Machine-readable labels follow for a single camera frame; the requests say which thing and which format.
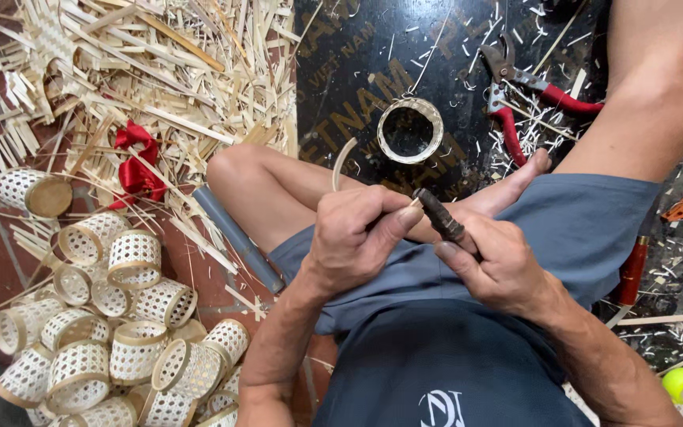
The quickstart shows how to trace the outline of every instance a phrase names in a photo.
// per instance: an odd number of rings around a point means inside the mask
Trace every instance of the knee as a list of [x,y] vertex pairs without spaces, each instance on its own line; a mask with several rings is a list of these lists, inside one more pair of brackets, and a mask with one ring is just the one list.
[[262,149],[249,144],[235,144],[215,154],[207,162],[207,181],[215,190],[218,186],[228,185],[233,179],[260,165]]

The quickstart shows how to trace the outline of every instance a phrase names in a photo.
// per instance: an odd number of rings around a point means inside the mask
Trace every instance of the red wooden handle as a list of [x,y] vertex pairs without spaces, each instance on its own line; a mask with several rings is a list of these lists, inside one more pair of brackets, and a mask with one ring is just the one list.
[[526,156],[524,156],[524,152],[521,150],[521,144],[518,142],[518,134],[515,132],[513,110],[510,110],[510,107],[502,107],[490,115],[497,117],[502,122],[502,134],[505,137],[505,146],[508,148],[510,157],[513,158],[513,161],[518,167],[525,165]]
[[641,243],[640,237],[631,249],[631,254],[621,266],[621,281],[616,287],[618,290],[619,303],[624,306],[633,306],[637,302],[639,284],[642,280],[644,263],[647,259],[647,243]]
[[542,101],[555,104],[573,115],[595,115],[605,106],[605,104],[590,104],[589,102],[575,100],[552,84],[548,85],[544,92],[542,92],[541,98]]

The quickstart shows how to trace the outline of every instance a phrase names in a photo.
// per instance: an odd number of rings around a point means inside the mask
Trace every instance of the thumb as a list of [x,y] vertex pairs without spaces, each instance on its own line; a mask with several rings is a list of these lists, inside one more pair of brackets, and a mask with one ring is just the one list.
[[434,243],[434,253],[463,280],[471,294],[494,285],[494,280],[481,269],[476,258],[460,246],[452,242],[437,242]]
[[407,206],[389,213],[368,233],[363,251],[368,256],[389,257],[394,247],[423,218],[423,209]]

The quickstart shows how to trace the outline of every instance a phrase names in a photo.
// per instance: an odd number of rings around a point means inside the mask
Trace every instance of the person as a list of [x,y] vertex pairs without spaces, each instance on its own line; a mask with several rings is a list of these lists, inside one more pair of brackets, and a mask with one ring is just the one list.
[[659,182],[683,156],[683,2],[614,0],[605,107],[552,173],[544,150],[453,204],[460,245],[410,199],[264,148],[214,156],[208,182],[288,288],[248,350],[242,426],[293,425],[310,336],[335,334],[314,425],[601,425],[683,419],[588,308],[618,282]]

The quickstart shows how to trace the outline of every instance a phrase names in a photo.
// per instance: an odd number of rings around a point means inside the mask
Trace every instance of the red bow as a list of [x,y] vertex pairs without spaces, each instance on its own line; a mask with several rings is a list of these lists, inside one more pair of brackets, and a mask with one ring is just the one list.
[[[157,162],[157,142],[144,128],[128,120],[126,129],[118,131],[115,148],[126,150],[137,142],[144,143],[144,149],[139,151],[139,157],[147,160],[150,165],[154,165]],[[126,203],[123,200],[127,201],[128,204],[136,203],[136,198],[132,194],[141,193],[144,197],[155,201],[159,201],[165,194],[165,183],[136,157],[120,164],[118,177],[120,185],[129,194],[123,196],[122,199],[115,198],[117,201],[109,205],[109,209],[125,208]]]

